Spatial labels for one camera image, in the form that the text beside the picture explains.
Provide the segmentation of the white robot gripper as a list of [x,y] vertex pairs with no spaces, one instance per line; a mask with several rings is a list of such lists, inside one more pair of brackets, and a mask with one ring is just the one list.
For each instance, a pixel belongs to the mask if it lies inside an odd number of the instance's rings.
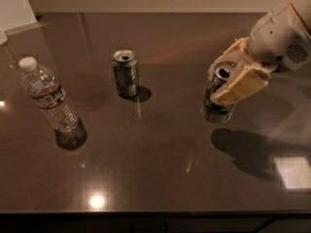
[[271,71],[258,62],[295,71],[310,61],[310,3],[282,3],[255,24],[249,38],[238,39],[210,65],[208,80],[212,82],[218,77],[226,82],[210,100],[229,106],[264,89]]

